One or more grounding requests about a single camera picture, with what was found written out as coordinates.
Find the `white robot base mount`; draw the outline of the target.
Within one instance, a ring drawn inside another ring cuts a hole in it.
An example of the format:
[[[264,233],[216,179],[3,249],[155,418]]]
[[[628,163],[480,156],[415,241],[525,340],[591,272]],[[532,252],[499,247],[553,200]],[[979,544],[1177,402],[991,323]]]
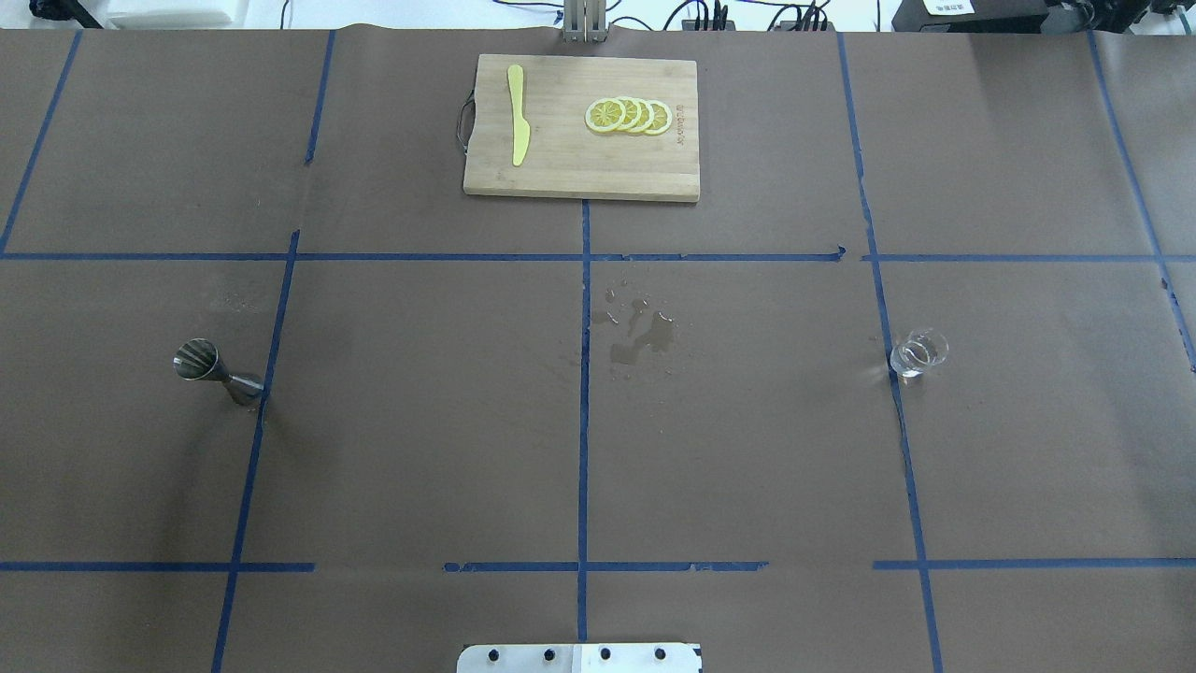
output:
[[[702,672],[697,644],[608,642],[469,646],[457,672]]]

